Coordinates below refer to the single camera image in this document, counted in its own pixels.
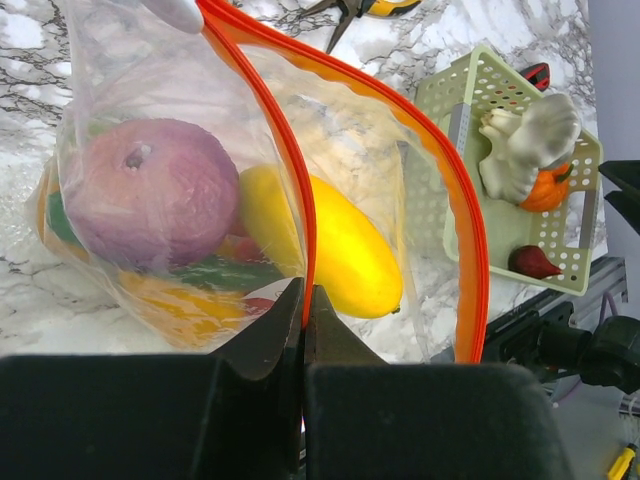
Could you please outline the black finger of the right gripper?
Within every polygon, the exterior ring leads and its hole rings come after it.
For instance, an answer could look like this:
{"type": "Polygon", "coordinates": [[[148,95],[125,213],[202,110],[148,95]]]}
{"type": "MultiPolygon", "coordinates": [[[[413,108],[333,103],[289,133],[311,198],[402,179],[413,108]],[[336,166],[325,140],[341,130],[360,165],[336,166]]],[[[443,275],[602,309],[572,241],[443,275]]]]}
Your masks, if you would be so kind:
{"type": "Polygon", "coordinates": [[[606,194],[605,200],[629,225],[640,225],[640,161],[606,161],[598,167],[598,170],[604,178],[618,187],[618,190],[606,194]]]}

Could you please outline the green perforated plastic basket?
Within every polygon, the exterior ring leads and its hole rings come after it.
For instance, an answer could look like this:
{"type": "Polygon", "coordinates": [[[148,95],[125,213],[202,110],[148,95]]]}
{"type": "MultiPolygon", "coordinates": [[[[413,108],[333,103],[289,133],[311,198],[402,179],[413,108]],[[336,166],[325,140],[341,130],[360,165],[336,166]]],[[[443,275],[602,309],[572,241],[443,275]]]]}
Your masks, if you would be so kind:
{"type": "Polygon", "coordinates": [[[527,212],[489,198],[479,172],[481,160],[491,150],[489,140],[479,131],[484,115],[492,110],[522,114],[543,96],[492,49],[478,46],[424,79],[415,104],[459,149],[482,210],[490,271],[518,282],[582,295],[589,283],[598,210],[598,165],[602,160],[598,139],[587,130],[578,135],[565,169],[569,174],[563,183],[567,196],[545,211],[527,212]],[[560,274],[536,280],[509,270],[510,252],[523,245],[538,246],[560,268],[560,274]]]}

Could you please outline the yellow toy bell pepper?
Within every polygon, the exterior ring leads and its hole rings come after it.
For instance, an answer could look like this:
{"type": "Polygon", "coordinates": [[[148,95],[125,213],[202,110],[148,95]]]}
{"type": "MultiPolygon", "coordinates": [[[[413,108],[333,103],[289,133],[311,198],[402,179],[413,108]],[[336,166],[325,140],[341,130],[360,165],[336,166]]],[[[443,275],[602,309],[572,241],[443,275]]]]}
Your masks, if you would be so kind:
{"type": "Polygon", "coordinates": [[[118,280],[135,314],[179,348],[200,349],[237,332],[249,313],[243,295],[121,271],[118,280]]]}

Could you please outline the green toy chili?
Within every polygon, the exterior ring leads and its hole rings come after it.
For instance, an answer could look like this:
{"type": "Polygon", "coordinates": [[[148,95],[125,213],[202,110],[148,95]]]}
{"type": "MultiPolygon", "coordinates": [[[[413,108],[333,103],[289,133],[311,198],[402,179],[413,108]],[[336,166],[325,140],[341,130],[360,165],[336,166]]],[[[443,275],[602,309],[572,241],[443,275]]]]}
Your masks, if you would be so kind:
{"type": "Polygon", "coordinates": [[[144,268],[132,268],[138,273],[147,273],[155,277],[173,279],[197,288],[224,291],[241,291],[248,279],[246,270],[232,259],[210,255],[204,260],[181,268],[166,268],[153,271],[144,268]]]}

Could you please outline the purple toy onion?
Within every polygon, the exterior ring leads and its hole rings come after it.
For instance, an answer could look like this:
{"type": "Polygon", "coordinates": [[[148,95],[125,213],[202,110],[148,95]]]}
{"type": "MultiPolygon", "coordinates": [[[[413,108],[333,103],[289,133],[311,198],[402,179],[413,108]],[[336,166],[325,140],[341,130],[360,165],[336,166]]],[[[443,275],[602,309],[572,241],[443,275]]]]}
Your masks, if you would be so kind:
{"type": "Polygon", "coordinates": [[[174,119],[128,120],[60,170],[83,246],[127,269],[166,271],[212,254],[233,225],[239,174],[219,140],[174,119]]]}

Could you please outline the yellow toy mango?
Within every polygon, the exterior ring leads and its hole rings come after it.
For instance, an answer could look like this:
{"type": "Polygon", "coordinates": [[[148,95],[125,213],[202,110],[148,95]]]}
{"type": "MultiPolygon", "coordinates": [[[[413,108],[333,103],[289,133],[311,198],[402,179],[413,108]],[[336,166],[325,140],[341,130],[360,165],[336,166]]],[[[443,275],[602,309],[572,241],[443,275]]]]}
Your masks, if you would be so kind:
{"type": "MultiPolygon", "coordinates": [[[[395,312],[403,297],[398,261],[369,218],[335,187],[310,177],[316,213],[315,282],[333,307],[348,316],[375,319],[395,312]]],[[[286,277],[305,272],[304,258],[280,173],[269,165],[239,176],[245,229],[286,277]]]]}

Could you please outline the orange yellow toy fruit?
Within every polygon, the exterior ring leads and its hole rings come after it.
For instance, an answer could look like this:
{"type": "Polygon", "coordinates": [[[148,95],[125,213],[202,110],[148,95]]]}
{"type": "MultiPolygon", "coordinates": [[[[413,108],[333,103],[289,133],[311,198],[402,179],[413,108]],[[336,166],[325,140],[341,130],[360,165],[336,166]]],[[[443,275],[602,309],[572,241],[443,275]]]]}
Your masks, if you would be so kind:
{"type": "Polygon", "coordinates": [[[36,233],[43,245],[65,261],[90,264],[90,255],[75,237],[64,211],[57,167],[47,162],[31,196],[36,233]]]}

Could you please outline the clear zip bag orange zipper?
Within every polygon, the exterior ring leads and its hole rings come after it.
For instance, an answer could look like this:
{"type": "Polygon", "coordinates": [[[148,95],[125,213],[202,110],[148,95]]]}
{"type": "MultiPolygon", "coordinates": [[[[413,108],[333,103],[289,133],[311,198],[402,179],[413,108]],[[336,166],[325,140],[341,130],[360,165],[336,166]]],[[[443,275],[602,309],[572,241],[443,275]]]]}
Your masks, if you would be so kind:
{"type": "Polygon", "coordinates": [[[447,135],[371,76],[226,1],[63,1],[72,101],[29,201],[44,246],[170,345],[203,351],[296,282],[341,315],[425,324],[453,284],[480,360],[479,201],[447,135]]]}

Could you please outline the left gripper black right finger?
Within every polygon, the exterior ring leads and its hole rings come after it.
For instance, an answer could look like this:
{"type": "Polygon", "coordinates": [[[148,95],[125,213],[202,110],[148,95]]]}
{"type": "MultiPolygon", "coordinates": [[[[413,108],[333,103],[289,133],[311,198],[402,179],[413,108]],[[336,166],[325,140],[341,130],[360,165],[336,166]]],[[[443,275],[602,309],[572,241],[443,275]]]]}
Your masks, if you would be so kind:
{"type": "Polygon", "coordinates": [[[316,287],[306,328],[310,479],[569,479],[547,397],[504,364],[388,364],[316,287]]]}

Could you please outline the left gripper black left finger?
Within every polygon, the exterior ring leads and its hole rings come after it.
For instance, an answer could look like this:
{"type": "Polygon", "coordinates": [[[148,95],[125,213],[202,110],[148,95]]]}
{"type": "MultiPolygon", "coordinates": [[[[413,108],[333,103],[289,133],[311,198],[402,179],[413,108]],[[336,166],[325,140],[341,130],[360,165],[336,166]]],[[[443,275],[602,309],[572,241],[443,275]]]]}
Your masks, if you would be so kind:
{"type": "Polygon", "coordinates": [[[209,354],[1,361],[5,479],[286,479],[299,465],[304,283],[209,354]]]}

